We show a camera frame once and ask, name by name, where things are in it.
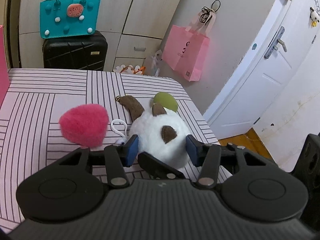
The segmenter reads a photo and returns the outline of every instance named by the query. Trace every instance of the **pink fluffy ball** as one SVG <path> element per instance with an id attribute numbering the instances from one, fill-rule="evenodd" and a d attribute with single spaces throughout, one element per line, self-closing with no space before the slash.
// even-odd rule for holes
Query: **pink fluffy ball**
<path id="1" fill-rule="evenodd" d="M 107 110 L 97 104 L 74 107 L 65 112 L 59 119 L 64 138 L 90 148 L 102 145 L 108 123 Z"/>

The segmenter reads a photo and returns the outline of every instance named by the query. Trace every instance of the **table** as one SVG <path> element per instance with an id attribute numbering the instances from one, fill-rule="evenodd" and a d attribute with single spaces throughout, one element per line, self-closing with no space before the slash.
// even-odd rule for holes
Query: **table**
<path id="1" fill-rule="evenodd" d="M 0 108 L 0 227 L 6 233 L 24 220 L 15 198 L 17 186 L 79 147 L 63 138 L 58 124 L 60 116 L 72 107 L 100 104 L 107 109 L 110 120 L 122 119 L 130 128 L 130 114 L 115 101 L 116 96 L 132 95 L 146 108 L 156 93 L 168 92 L 177 100 L 178 114 L 191 134 L 204 143 L 219 144 L 186 91 L 171 78 L 83 70 L 10 69 L 9 79 L 11 84 Z M 102 150 L 118 138 L 108 127 L 103 145 L 92 150 Z M 137 161 L 125 171 L 130 181 L 150 178 Z M 189 162 L 181 171 L 195 181 L 200 169 Z M 106 182 L 104 167 L 94 166 L 93 175 Z M 219 182 L 229 176 L 220 167 Z"/>

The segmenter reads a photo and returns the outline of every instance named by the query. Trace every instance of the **brown plush ear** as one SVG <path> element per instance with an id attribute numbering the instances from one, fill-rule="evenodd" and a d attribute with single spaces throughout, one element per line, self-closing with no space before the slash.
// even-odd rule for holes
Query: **brown plush ear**
<path id="1" fill-rule="evenodd" d="M 144 111 L 143 106 L 133 96 L 117 97 L 116 100 L 130 112 L 132 121 L 140 117 Z"/>
<path id="2" fill-rule="evenodd" d="M 165 144 L 177 137 L 176 131 L 169 125 L 165 125 L 161 129 L 161 137 Z"/>
<path id="3" fill-rule="evenodd" d="M 161 104 L 159 103 L 155 103 L 152 107 L 152 115 L 153 116 L 157 116 L 160 114 L 167 114 L 167 112 L 165 111 L 165 109 L 163 108 L 163 106 L 161 106 Z"/>

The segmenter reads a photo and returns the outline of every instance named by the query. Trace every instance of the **wooden floor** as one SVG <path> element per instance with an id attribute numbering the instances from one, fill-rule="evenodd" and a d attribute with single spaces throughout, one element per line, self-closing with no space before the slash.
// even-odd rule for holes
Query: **wooden floor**
<path id="1" fill-rule="evenodd" d="M 219 140 L 219 143 L 223 146 L 227 145 L 228 142 L 231 142 L 236 145 L 243 145 L 249 150 L 272 160 L 270 153 L 263 145 L 253 128 L 251 128 L 246 134 L 241 134 L 238 136 Z"/>

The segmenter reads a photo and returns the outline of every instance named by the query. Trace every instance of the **pink paper bag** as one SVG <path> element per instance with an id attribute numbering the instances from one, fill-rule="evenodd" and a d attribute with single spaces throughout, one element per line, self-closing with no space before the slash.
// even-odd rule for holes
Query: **pink paper bag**
<path id="1" fill-rule="evenodd" d="M 9 88 L 7 62 L 5 60 L 3 26 L 0 25 L 0 106 Z"/>
<path id="2" fill-rule="evenodd" d="M 199 27 L 201 14 L 202 11 L 192 19 L 186 28 L 172 26 L 162 55 L 162 59 L 188 81 L 198 81 L 201 77 L 210 44 L 207 35 L 216 19 L 215 12 L 211 10 L 206 22 Z M 207 22 L 209 24 L 202 34 L 201 30 Z"/>

